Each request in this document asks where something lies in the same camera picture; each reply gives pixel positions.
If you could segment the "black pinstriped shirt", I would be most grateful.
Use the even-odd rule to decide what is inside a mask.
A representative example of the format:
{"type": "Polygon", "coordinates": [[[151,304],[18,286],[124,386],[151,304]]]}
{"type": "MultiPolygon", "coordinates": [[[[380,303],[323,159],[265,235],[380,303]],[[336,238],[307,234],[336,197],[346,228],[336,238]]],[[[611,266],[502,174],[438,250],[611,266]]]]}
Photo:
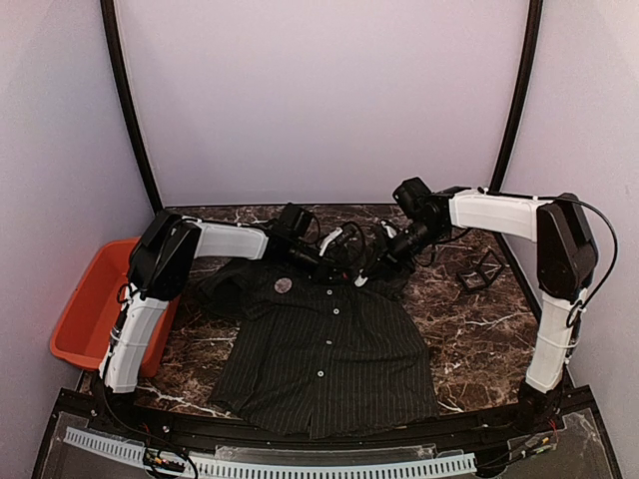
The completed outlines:
{"type": "Polygon", "coordinates": [[[211,402],[269,430],[289,429],[281,411],[323,411],[340,430],[436,416],[428,348],[401,303],[407,281],[320,284],[285,263],[230,260],[198,287],[208,313],[240,326],[211,402]],[[284,294],[281,277],[293,281],[284,294]]]}

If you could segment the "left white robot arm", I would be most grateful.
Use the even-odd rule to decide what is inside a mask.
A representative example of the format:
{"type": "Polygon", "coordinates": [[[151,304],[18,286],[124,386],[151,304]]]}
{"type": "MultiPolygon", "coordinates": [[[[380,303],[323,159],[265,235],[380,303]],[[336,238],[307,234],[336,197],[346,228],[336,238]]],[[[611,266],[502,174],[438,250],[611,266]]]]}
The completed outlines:
{"type": "Polygon", "coordinates": [[[134,246],[127,282],[117,294],[121,311],[99,366],[104,388],[116,394],[135,390],[154,329],[170,302],[182,293],[199,257],[287,260],[312,278],[342,277],[346,268],[327,252],[345,228],[307,242],[304,236],[314,219],[311,212],[292,204],[278,218],[252,225],[158,212],[134,246]]]}

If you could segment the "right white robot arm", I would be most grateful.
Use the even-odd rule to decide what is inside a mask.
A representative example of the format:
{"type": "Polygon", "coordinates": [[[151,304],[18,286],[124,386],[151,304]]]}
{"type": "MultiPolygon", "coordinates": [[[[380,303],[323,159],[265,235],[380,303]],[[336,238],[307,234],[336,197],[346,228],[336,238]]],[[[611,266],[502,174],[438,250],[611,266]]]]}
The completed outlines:
{"type": "Polygon", "coordinates": [[[414,259],[452,230],[478,230],[527,240],[535,250],[538,328],[522,395],[509,412],[520,433],[533,431],[548,415],[544,398],[558,388],[578,343],[582,314],[609,279],[619,255],[610,220],[596,207],[564,193],[533,196],[452,187],[430,190],[419,178],[403,182],[392,195],[408,220],[385,236],[360,271],[361,280],[390,269],[409,270],[414,259]]]}

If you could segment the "black brooch stand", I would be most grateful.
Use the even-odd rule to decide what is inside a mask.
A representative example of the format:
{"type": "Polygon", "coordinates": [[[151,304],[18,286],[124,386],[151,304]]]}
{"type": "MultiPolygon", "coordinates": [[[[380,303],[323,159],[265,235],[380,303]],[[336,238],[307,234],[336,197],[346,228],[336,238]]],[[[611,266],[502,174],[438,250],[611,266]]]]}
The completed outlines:
{"type": "Polygon", "coordinates": [[[477,293],[491,287],[504,270],[505,263],[492,249],[488,249],[475,265],[455,275],[463,291],[477,293]]]}

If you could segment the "orange plastic bin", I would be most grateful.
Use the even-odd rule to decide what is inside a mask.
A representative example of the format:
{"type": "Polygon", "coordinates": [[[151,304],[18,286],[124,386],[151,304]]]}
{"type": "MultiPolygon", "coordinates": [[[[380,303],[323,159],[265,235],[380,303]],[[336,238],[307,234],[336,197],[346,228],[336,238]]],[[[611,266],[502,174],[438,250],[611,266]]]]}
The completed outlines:
{"type": "Polygon", "coordinates": [[[136,238],[105,244],[93,257],[50,340],[54,356],[82,370],[98,369],[120,310],[116,293],[127,279],[136,238]]]}

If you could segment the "right black frame post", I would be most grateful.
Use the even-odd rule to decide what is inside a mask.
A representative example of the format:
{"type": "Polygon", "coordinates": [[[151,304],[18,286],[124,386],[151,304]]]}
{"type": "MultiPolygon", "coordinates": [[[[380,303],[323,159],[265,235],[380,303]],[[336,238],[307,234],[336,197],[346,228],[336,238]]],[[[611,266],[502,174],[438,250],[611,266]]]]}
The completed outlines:
{"type": "Polygon", "coordinates": [[[542,11],[542,0],[530,0],[528,2],[519,65],[500,148],[488,186],[490,192],[501,191],[510,165],[534,66],[542,11]]]}

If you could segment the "black frame post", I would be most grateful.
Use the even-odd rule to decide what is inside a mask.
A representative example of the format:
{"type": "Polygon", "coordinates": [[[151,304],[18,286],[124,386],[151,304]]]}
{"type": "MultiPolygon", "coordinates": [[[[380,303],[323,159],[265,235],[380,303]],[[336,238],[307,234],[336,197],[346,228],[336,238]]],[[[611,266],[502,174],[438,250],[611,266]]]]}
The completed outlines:
{"type": "Polygon", "coordinates": [[[510,165],[534,66],[542,11],[542,0],[530,0],[528,2],[519,65],[500,148],[488,186],[490,192],[501,191],[510,165]]]}
{"type": "Polygon", "coordinates": [[[136,166],[142,180],[149,205],[155,214],[160,211],[164,205],[152,172],[151,163],[138,121],[136,107],[134,105],[116,14],[116,2],[113,0],[101,0],[100,9],[120,109],[125,122],[134,159],[136,161],[136,166]]]}

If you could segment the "black front rail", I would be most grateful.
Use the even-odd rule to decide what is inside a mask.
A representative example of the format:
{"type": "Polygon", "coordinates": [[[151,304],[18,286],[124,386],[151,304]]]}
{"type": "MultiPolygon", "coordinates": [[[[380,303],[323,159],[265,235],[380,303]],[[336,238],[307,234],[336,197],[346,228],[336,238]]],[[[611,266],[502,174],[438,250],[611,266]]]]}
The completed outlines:
{"type": "Polygon", "coordinates": [[[52,438],[64,420],[100,433],[113,434],[157,446],[178,454],[212,452],[221,446],[258,449],[346,450],[433,444],[447,451],[462,449],[483,453],[505,451],[509,440],[532,434],[561,432],[568,416],[582,410],[599,413],[589,387],[559,388],[542,398],[533,394],[523,402],[470,412],[427,417],[406,424],[354,430],[328,426],[323,411],[310,412],[304,421],[288,411],[279,419],[287,430],[269,430],[225,413],[194,415],[139,405],[132,393],[111,395],[104,391],[85,394],[61,389],[49,416],[46,438],[52,438]]]}

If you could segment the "left black frame post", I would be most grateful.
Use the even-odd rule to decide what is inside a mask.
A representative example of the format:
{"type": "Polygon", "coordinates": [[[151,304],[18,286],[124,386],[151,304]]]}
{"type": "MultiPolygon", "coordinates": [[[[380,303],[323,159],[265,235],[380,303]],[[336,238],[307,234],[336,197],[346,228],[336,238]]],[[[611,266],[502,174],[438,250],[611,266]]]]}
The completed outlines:
{"type": "Polygon", "coordinates": [[[113,0],[101,0],[100,9],[120,109],[125,122],[134,159],[136,161],[136,166],[142,180],[149,205],[155,214],[160,211],[164,205],[152,172],[151,163],[138,121],[136,107],[134,105],[116,14],[116,2],[113,0]]]}

